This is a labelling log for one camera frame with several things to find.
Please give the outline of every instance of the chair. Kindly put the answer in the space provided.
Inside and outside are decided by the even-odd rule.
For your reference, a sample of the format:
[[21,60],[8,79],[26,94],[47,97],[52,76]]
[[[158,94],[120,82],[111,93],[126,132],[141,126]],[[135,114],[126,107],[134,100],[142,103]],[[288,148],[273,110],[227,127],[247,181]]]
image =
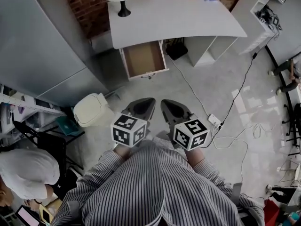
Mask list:
[[[288,121],[282,121],[282,124],[286,124],[286,123],[290,122],[289,132],[286,135],[289,136],[291,134],[291,132],[293,132],[293,130],[295,128],[297,128],[298,130],[296,132],[299,134],[299,137],[294,136],[292,139],[289,139],[286,141],[296,142],[297,139],[299,139],[299,145],[294,143],[293,146],[298,147],[300,149],[300,143],[301,143],[301,104],[300,103],[295,105],[293,114],[289,113],[289,117],[290,117],[290,119]],[[289,156],[298,155],[300,153],[292,153],[292,154],[289,154]]]
[[56,134],[64,135],[64,133],[55,131],[58,126],[45,130],[44,132],[37,132],[31,127],[27,126],[25,122],[20,123],[14,120],[12,116],[13,124],[15,128],[20,131],[27,139],[29,139],[32,143],[34,143],[39,149],[43,149],[47,151],[50,155],[52,155],[58,162],[60,168],[60,178],[55,185],[52,185],[55,194],[63,200],[66,193],[76,187],[76,179],[77,177],[72,177],[70,180],[70,172],[67,170],[67,163],[75,165],[83,170],[83,167],[78,165],[75,161],[73,161],[70,157],[66,155],[66,146],[70,144],[72,141],[76,140],[80,136],[82,136],[85,132],[81,132],[77,136],[71,136],[70,140],[65,141],[62,137],[57,137],[55,135],[48,134],[48,132],[54,132]]

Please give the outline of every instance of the shoe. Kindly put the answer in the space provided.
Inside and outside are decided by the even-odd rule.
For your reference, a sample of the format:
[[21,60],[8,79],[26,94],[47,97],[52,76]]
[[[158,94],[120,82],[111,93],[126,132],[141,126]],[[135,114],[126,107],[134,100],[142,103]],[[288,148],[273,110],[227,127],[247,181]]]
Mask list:
[[270,76],[275,76],[275,75],[274,75],[274,72],[273,72],[272,70],[268,71],[268,75],[270,75]]
[[277,91],[276,91],[276,95],[280,95],[282,93],[282,90],[281,89],[277,89]]
[[272,186],[270,184],[267,184],[267,186],[265,187],[265,194],[270,194],[272,191]]

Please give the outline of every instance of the gray refrigerator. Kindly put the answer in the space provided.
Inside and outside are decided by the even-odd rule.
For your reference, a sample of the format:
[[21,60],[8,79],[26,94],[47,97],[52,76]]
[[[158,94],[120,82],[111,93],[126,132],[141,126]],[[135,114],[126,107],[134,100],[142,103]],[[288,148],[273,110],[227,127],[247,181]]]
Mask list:
[[59,106],[108,92],[66,0],[0,0],[0,83]]

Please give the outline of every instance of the beige trash bin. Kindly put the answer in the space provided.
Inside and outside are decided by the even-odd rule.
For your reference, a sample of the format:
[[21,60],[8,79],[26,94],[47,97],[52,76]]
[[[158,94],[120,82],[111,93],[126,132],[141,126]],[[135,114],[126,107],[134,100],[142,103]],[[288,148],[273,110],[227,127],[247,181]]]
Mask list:
[[110,126],[114,112],[109,108],[103,94],[90,94],[74,107],[75,120],[81,127]]

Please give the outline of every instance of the pants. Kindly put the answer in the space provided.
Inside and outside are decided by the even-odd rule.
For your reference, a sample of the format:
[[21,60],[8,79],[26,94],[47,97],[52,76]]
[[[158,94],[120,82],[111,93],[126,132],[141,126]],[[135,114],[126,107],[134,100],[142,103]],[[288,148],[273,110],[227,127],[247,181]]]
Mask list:
[[279,195],[278,193],[272,193],[271,197],[275,198],[278,202],[288,204],[293,194],[295,193],[296,188],[274,186],[272,190],[283,192],[283,195]]
[[[284,70],[288,70],[289,72],[291,71],[291,62],[290,61],[285,61],[283,64],[281,64],[277,69],[275,69],[273,71],[274,75],[277,76],[279,75],[280,72],[284,71]],[[282,92],[288,92],[288,91],[291,91],[295,88],[297,88],[298,86],[298,83],[296,81],[292,81],[292,83],[286,85],[286,86],[283,86],[283,87],[280,87],[281,91]]]

